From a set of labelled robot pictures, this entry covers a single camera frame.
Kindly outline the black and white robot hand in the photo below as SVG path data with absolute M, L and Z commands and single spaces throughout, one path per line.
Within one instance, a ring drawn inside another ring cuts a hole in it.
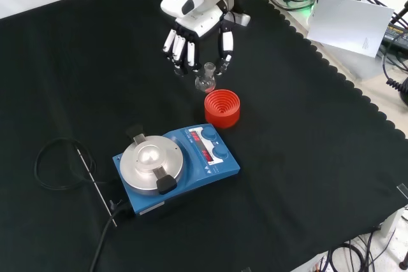
M 226 72 L 234 53 L 233 26 L 247 26 L 250 16 L 233 10 L 235 0 L 162 0 L 161 9 L 174 17 L 162 51 L 178 75 L 201 70 L 199 42 L 219 31 L 217 75 Z

